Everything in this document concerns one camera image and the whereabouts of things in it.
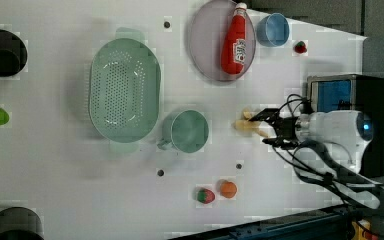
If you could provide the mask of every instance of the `red spray bottle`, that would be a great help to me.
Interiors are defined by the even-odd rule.
[[[246,4],[238,3],[233,13],[232,23],[223,44],[221,67],[229,74],[240,73],[245,64]]]

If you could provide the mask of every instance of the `white table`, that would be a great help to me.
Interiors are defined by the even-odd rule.
[[[285,46],[258,45],[242,79],[215,82],[197,71],[185,46],[188,22],[205,2],[0,1],[0,27],[19,33],[29,53],[28,72],[0,79],[0,106],[12,114],[0,128],[0,210],[35,210],[46,239],[165,239],[339,203],[300,183],[259,137],[231,124],[245,106],[279,106],[301,93],[309,75],[360,73],[364,38],[290,20]],[[254,24],[267,15],[248,14]],[[122,26],[145,33],[163,72],[159,121],[128,146],[132,153],[100,136],[87,111],[92,58]],[[292,56],[296,40],[308,40],[308,56]],[[198,153],[156,148],[162,120],[179,107],[198,109],[210,122]],[[220,179],[237,183],[234,200],[193,200],[196,186],[214,189]]]

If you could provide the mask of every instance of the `pink plate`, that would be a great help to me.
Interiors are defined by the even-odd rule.
[[[232,81],[240,78],[251,66],[255,54],[255,32],[246,15],[246,58],[241,73],[230,75],[220,66],[220,56],[236,3],[230,0],[213,0],[196,13],[189,32],[190,53],[196,67],[208,78]]]

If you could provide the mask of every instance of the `small red object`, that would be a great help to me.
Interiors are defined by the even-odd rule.
[[[302,54],[307,52],[307,46],[305,45],[305,42],[301,41],[295,45],[294,50],[296,53]]]
[[[238,3],[232,23],[224,39],[221,53],[221,68],[228,74],[239,74],[245,64],[246,4]]]
[[[202,188],[201,190],[198,191],[198,194],[197,194],[198,202],[201,202],[203,204],[208,204],[214,201],[214,199],[216,199],[216,196],[211,190]]]
[[[363,232],[363,237],[368,240],[378,240],[379,238],[376,235],[370,234],[369,232]]]

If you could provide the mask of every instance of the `black dot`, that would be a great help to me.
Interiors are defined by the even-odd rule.
[[[157,175],[158,175],[159,177],[164,176],[164,171],[163,171],[163,170],[158,170]]]

